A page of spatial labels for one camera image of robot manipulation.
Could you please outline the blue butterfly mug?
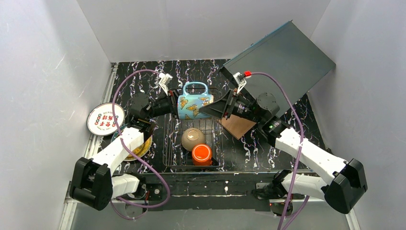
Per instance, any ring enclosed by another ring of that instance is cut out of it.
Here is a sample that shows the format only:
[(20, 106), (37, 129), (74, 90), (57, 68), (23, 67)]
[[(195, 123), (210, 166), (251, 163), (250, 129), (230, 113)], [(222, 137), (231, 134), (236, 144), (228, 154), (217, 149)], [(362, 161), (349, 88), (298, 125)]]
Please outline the blue butterfly mug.
[[(193, 86), (197, 93), (187, 90)], [(178, 117), (181, 120), (209, 119), (209, 115), (200, 112), (200, 109), (214, 101), (214, 96), (209, 93), (208, 86), (203, 82), (188, 82), (182, 88), (182, 94), (178, 97)]]

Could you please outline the beige ceramic bowl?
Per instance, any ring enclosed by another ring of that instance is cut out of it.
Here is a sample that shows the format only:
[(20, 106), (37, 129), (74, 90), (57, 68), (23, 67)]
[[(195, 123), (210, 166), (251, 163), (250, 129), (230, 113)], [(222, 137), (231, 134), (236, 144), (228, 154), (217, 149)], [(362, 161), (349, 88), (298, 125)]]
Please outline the beige ceramic bowl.
[(196, 145), (205, 144), (205, 134), (197, 128), (186, 129), (181, 137), (181, 144), (187, 151), (192, 151)]

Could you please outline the orange ceramic mug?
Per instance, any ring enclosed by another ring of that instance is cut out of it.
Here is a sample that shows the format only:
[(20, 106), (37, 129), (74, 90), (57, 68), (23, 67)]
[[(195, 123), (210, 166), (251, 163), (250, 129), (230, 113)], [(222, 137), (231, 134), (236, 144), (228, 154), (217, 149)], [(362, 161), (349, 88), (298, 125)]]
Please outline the orange ceramic mug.
[(214, 162), (212, 149), (206, 144), (198, 144), (192, 149), (192, 162), (195, 166), (211, 166)]

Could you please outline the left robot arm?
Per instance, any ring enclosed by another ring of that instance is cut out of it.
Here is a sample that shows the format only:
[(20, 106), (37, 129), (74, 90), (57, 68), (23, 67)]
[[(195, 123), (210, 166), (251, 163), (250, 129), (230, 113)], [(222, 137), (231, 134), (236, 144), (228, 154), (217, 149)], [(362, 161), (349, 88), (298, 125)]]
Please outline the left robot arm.
[(133, 150), (145, 144), (152, 136), (155, 125), (149, 119), (161, 115), (177, 115), (179, 95), (169, 91), (161, 98), (152, 101), (143, 93), (132, 98), (129, 110), (129, 123), (124, 129), (124, 110), (117, 104), (103, 103), (89, 114), (88, 121), (95, 126), (109, 124), (115, 128), (118, 137), (92, 158), (81, 157), (77, 160), (69, 189), (69, 196), (95, 210), (103, 210), (113, 199), (135, 193), (142, 184), (141, 177), (132, 174), (113, 176), (116, 168)]

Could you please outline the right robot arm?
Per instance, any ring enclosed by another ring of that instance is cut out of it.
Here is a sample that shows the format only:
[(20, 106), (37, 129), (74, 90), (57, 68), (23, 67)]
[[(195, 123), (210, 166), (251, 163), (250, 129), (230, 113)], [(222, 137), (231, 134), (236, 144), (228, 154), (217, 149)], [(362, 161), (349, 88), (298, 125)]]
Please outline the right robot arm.
[(278, 150), (290, 154), (312, 169), (317, 176), (301, 175), (283, 170), (264, 188), (253, 190), (259, 198), (276, 199), (292, 194), (312, 196), (326, 201), (334, 210), (348, 214), (368, 189), (364, 166), (356, 160), (346, 161), (302, 138), (276, 113), (279, 106), (270, 93), (260, 94), (249, 102), (242, 94), (230, 90), (220, 99), (209, 103), (200, 112), (217, 119), (235, 115), (257, 124), (257, 131)]

